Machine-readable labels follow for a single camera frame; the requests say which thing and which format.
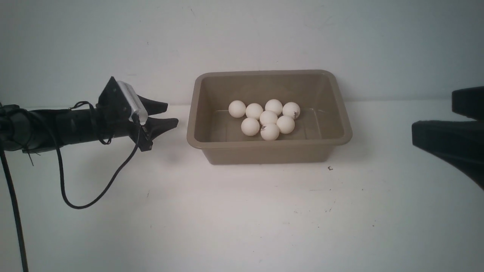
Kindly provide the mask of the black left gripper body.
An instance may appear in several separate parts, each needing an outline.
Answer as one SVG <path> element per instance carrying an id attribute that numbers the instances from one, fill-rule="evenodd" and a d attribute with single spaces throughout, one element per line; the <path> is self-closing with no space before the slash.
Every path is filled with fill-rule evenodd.
<path id="1" fill-rule="evenodd" d="M 92 125 L 96 139 L 104 145 L 111 143 L 112 139 L 129 137 L 134 143 L 138 143 L 141 152 L 152 150 L 152 118 L 148 117 L 141 122 L 140 131 L 135 123 L 129 119 L 114 117 L 113 111 L 105 108 L 95 108 L 93 116 L 95 123 Z"/>

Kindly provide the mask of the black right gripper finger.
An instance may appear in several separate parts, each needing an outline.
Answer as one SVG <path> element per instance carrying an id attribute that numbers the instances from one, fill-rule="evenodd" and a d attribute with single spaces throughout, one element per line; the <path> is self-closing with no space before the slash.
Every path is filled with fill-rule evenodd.
<path id="1" fill-rule="evenodd" d="M 453 113 L 477 121 L 484 120 L 484 87 L 472 87 L 451 93 Z"/>
<path id="2" fill-rule="evenodd" d="M 413 146 L 444 160 L 484 188 L 484 123 L 418 121 Z"/>

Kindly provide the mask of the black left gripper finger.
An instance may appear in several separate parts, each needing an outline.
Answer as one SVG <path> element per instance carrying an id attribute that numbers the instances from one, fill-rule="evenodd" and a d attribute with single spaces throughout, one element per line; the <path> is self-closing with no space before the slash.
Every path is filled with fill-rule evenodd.
<path id="1" fill-rule="evenodd" d="M 138 98 L 142 102 L 148 116 L 165 113 L 168 109 L 168 103 L 159 102 L 156 100 L 150 100 L 138 95 Z"/>
<path id="2" fill-rule="evenodd" d="M 177 118 L 156 119 L 148 117 L 146 121 L 146 138 L 152 141 L 161 134 L 175 129 L 178 126 L 178 122 L 179 120 Z"/>

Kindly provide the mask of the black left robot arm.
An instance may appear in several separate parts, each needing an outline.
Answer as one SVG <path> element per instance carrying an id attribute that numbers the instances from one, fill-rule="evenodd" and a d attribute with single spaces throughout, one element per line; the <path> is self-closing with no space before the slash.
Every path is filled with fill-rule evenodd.
<path id="1" fill-rule="evenodd" d="M 140 98 L 147 107 L 147 120 L 137 125 L 125 98 L 103 94 L 98 103 L 81 101 L 65 110 L 25 110 L 18 105 L 1 107 L 1 143 L 5 150 L 43 153 L 67 145 L 101 142 L 129 137 L 144 152 L 153 141 L 178 126 L 178 119 L 156 119 L 166 112 L 167 103 Z"/>

